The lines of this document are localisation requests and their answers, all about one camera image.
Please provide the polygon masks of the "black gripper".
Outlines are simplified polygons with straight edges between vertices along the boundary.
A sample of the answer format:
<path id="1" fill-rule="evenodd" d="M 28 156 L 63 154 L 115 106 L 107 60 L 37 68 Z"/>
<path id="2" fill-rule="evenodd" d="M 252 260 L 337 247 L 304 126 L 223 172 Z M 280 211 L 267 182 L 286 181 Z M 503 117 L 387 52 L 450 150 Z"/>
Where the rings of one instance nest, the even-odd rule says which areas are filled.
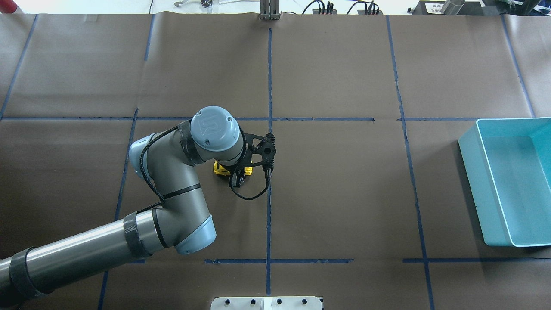
<path id="1" fill-rule="evenodd" d="M 242 164 L 235 164 L 235 165 L 231 165 L 231 166 L 222 165 L 222 166 L 230 171 L 229 187 L 230 188 L 240 188 L 242 186 L 242 184 L 244 184 L 244 181 L 245 181 L 245 178 L 246 178 L 245 170 L 244 170 L 244 168 L 246 166 L 244 166 Z"/>

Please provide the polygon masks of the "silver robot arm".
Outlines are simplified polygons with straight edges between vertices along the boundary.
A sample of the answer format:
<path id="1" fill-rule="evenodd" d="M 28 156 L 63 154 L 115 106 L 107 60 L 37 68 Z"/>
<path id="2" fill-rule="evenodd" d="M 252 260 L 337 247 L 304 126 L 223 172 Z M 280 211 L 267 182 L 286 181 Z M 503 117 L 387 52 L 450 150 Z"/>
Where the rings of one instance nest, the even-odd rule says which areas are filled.
<path id="1" fill-rule="evenodd" d="M 1 308 L 15 309 L 75 281 L 172 246 L 183 254 L 214 239 L 213 218 L 195 170 L 183 164 L 179 126 L 154 143 L 150 173 L 163 206 L 99 226 L 114 201 L 122 125 L 134 135 L 138 116 L 105 121 L 12 118 L 1 121 L 1 253 L 16 242 L 45 241 L 56 229 L 77 236 L 1 261 Z"/>

